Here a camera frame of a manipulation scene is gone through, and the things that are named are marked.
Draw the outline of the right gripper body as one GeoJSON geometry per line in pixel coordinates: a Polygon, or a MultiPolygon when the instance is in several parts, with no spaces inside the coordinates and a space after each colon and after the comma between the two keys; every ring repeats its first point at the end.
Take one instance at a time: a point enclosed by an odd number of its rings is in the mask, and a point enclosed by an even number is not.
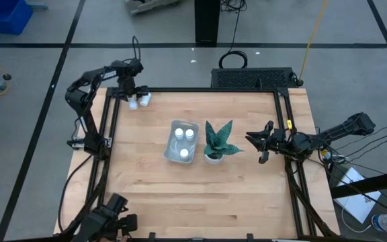
{"type": "Polygon", "coordinates": [[[259,163],[264,164],[268,161],[269,151],[273,151],[276,154],[289,155],[284,130],[275,129],[273,127],[273,121],[269,121],[265,125],[264,130],[267,130],[267,138],[262,139],[267,142],[267,151],[261,152],[262,155],[259,158],[259,163]]]}

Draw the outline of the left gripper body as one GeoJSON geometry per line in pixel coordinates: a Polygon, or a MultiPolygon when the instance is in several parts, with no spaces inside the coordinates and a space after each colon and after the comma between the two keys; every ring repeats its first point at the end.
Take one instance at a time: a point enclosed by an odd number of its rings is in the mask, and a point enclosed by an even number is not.
{"type": "Polygon", "coordinates": [[[121,86],[121,99],[128,102],[129,99],[134,98],[137,102],[144,96],[149,94],[148,86],[132,86],[132,85],[122,85],[121,86]]]}

